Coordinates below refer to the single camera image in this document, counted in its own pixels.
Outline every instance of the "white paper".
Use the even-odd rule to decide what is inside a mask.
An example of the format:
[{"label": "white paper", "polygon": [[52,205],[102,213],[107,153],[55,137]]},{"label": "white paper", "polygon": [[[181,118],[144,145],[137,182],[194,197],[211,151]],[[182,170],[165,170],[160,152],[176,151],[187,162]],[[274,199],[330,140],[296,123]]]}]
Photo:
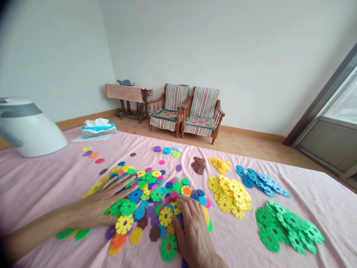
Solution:
[{"label": "white paper", "polygon": [[98,118],[95,120],[86,120],[84,123],[86,127],[110,127],[111,125],[108,124],[109,120],[105,118]]},{"label": "white paper", "polygon": [[71,143],[73,143],[73,142],[83,142],[83,141],[100,141],[100,140],[107,140],[107,139],[110,138],[111,135],[114,135],[114,134],[108,134],[108,135],[103,135],[103,136],[98,136],[98,137],[83,139],[82,134],[80,134],[77,138],[75,138],[73,141],[71,141]]}]

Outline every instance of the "bed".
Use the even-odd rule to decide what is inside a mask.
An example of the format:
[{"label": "bed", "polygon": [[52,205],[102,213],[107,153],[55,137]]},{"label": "bed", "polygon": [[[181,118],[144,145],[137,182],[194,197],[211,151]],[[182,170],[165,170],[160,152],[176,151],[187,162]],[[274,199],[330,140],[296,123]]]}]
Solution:
[{"label": "bed", "polygon": [[[65,132],[68,141],[80,134],[80,128]],[[103,163],[83,157],[82,148],[92,146],[100,153]],[[180,158],[156,153],[154,146],[183,149]],[[193,171],[193,157],[206,160],[203,175]],[[252,211],[244,220],[233,214],[223,213],[214,201],[213,192],[207,187],[210,175],[219,173],[210,158],[220,158],[232,163],[232,171],[226,176],[241,182],[235,166],[252,168],[274,178],[288,190],[291,198],[276,195],[269,198],[256,188],[247,189],[252,197]],[[15,149],[0,151],[0,229],[3,234],[14,231],[48,211],[75,202],[104,175],[100,171],[115,167],[125,161],[135,169],[152,167],[164,169],[164,183],[174,176],[189,178],[195,189],[202,189],[212,201],[208,212],[213,223],[211,237],[216,251],[229,267],[353,267],[357,263],[357,195],[329,177],[327,174],[182,145],[164,140],[118,132],[105,141],[69,143],[53,154],[31,159],[22,158]],[[175,166],[181,164],[182,171]],[[326,241],[318,246],[316,255],[301,255],[291,246],[281,244],[278,253],[269,251],[261,242],[255,211],[273,200],[309,220],[324,234]],[[51,238],[18,263],[18,267],[181,267],[182,258],[177,254],[170,263],[160,255],[161,239],[151,242],[149,228],[136,246],[128,241],[116,256],[108,254],[110,240],[104,235],[107,227],[98,227],[81,241]]]}]

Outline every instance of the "wooden baseboard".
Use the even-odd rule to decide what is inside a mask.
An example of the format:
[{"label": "wooden baseboard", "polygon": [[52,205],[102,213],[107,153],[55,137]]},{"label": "wooden baseboard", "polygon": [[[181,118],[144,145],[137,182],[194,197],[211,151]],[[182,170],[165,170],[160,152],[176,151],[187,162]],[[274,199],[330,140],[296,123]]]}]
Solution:
[{"label": "wooden baseboard", "polygon": [[243,128],[235,128],[235,127],[229,127],[229,126],[223,126],[223,125],[220,126],[219,130],[224,131],[224,132],[254,137],[254,138],[261,138],[264,140],[277,141],[280,143],[282,143],[285,139],[284,136],[277,135],[277,134],[270,134],[270,133],[259,132],[259,131],[254,131],[254,130],[246,130]]},{"label": "wooden baseboard", "polygon": [[[109,110],[109,111],[99,112],[96,114],[91,114],[91,115],[77,117],[77,118],[73,118],[73,119],[69,119],[69,120],[64,120],[61,122],[57,122],[56,124],[62,131],[65,131],[65,130],[83,125],[85,120],[95,120],[97,118],[107,118],[107,117],[115,116],[119,111],[120,111],[120,109],[113,109],[113,110]],[[132,112],[135,115],[138,114],[137,110],[132,110]],[[235,127],[229,127],[229,126],[224,126],[224,125],[220,126],[219,130],[224,131],[224,132],[244,135],[244,136],[261,138],[261,139],[265,139],[265,140],[277,141],[280,143],[283,142],[285,139],[285,137],[276,135],[276,134],[269,134],[269,133],[253,131],[253,130],[245,130],[242,128],[235,128]],[[10,148],[10,147],[11,147],[11,145],[8,142],[6,142],[2,137],[0,137],[0,150]]]}]

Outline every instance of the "striped chair cushion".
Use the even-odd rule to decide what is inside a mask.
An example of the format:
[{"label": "striped chair cushion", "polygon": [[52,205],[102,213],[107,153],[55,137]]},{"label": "striped chair cushion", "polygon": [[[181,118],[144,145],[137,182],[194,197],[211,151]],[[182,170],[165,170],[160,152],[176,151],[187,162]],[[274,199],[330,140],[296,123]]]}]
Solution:
[{"label": "striped chair cushion", "polygon": [[218,95],[219,89],[196,87],[190,115],[212,118]]},{"label": "striped chair cushion", "polygon": [[176,111],[177,107],[183,105],[187,99],[189,86],[178,84],[167,84],[165,109]]},{"label": "striped chair cushion", "polygon": [[[165,109],[161,109],[155,115],[158,115],[164,110],[170,110],[171,112],[177,112],[177,107],[183,105],[187,99],[187,93],[189,92],[189,86],[180,84],[167,84],[166,86],[166,98],[165,98]],[[161,129],[166,129],[170,131],[175,130],[176,122],[171,120],[164,120],[158,118],[151,114],[150,125],[158,127]]]},{"label": "striped chair cushion", "polygon": [[[215,111],[216,102],[219,95],[219,89],[212,89],[208,87],[196,87],[194,91],[191,113],[187,118],[184,132],[193,133],[201,136],[211,136],[212,129],[215,129],[213,121],[213,113]],[[187,124],[192,117],[204,117],[206,119],[212,119],[211,129],[202,127],[199,125]]]}]

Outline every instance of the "left hand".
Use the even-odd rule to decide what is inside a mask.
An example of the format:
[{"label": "left hand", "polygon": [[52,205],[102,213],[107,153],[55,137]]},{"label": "left hand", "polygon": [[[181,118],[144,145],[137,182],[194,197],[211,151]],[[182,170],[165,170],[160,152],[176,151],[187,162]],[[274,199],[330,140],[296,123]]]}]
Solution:
[{"label": "left hand", "polygon": [[66,226],[68,228],[83,230],[101,225],[115,224],[118,218],[111,215],[105,216],[104,211],[116,201],[123,199],[138,189],[139,186],[136,185],[116,194],[136,178],[137,174],[133,174],[130,177],[126,175],[114,183],[113,181],[116,178],[112,178],[93,195],[59,208],[59,213],[64,215],[63,220],[66,221]]}]

